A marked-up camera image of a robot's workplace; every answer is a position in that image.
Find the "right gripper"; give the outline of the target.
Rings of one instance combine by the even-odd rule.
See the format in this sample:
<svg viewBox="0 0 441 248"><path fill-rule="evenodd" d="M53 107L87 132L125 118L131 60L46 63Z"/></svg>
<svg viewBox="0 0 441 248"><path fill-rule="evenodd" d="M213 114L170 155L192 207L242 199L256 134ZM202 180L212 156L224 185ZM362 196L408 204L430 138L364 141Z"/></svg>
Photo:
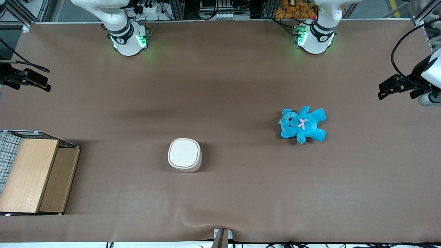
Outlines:
<svg viewBox="0 0 441 248"><path fill-rule="evenodd" d="M0 65L0 84L15 90L20 90L21 86L34 86L43 91L50 92L52 86L48 84L48 78L35 72L32 69L24 69L21 73L22 80L19 80L19 70L11 65Z"/></svg>

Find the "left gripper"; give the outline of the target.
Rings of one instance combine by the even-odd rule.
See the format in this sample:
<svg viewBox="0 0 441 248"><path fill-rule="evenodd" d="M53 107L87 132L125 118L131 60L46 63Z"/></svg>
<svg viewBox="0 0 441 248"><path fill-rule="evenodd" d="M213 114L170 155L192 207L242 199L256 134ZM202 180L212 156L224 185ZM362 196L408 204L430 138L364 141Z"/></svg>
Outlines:
<svg viewBox="0 0 441 248"><path fill-rule="evenodd" d="M379 84L378 99L383 100L391 94L409 93L411 99L416 99L430 91L438 91L441 86L441 49L436 48L421 62L413 67L412 76L422 88L414 89L414 85L406 81L399 75L392 75L387 80Z"/></svg>

